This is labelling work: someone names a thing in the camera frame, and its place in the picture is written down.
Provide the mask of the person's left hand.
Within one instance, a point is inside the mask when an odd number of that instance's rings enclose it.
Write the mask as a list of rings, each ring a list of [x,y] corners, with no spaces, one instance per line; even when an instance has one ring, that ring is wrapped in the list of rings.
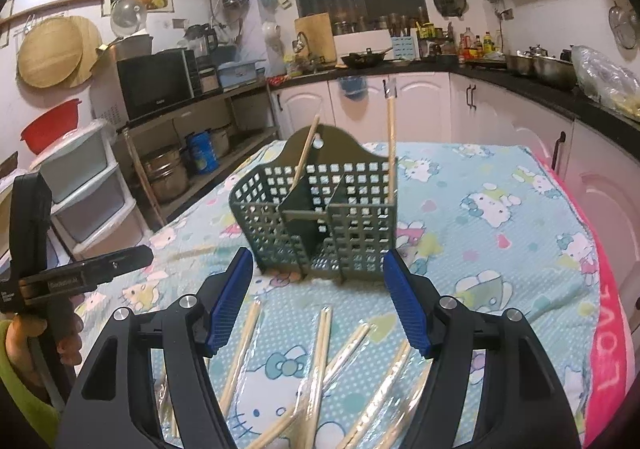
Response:
[[[64,336],[55,339],[46,320],[25,313],[15,315],[8,323],[3,341],[10,367],[23,384],[40,391],[44,384],[30,345],[38,343],[44,353],[53,351],[62,365],[77,367],[82,361],[80,333],[83,329],[82,320],[73,313],[63,328]]]

